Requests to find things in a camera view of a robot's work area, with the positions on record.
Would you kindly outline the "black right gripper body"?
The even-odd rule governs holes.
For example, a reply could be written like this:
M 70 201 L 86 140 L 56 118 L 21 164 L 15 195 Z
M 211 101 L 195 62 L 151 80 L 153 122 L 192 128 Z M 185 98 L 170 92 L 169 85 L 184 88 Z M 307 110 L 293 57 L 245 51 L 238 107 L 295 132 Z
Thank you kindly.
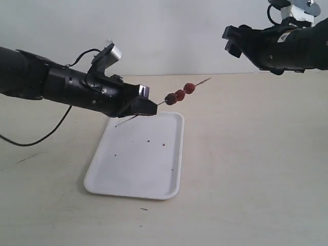
M 250 30 L 243 54 L 261 71 L 282 75 L 285 71 L 304 73 L 302 51 L 305 50 L 304 29 L 268 28 Z

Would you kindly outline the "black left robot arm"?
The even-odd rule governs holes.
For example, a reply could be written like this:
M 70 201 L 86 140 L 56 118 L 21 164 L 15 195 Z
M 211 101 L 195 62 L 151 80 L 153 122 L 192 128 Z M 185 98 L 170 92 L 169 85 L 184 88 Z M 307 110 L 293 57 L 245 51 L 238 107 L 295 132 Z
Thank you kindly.
M 93 58 L 87 73 L 23 50 L 1 48 L 1 94 L 50 100 L 105 114 L 111 118 L 157 114 L 149 87 L 131 85 L 105 70 L 120 59 L 114 44 Z

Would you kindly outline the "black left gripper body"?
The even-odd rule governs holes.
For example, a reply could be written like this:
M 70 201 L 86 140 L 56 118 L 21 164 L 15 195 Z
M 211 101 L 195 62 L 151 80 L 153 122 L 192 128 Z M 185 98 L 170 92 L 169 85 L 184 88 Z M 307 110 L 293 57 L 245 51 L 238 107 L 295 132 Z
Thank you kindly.
M 43 98 L 57 103 L 118 117 L 139 97 L 139 86 L 126 84 L 120 76 L 87 75 L 52 67 L 43 85 Z

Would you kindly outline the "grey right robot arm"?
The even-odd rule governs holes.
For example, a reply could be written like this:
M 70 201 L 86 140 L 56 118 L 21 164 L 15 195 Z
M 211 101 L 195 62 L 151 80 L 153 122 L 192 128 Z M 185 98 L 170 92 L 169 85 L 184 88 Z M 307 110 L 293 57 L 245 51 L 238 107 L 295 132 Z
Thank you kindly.
M 228 41 L 226 51 L 237 58 L 245 55 L 261 71 L 282 75 L 327 70 L 327 19 L 307 28 L 227 26 L 222 37 Z

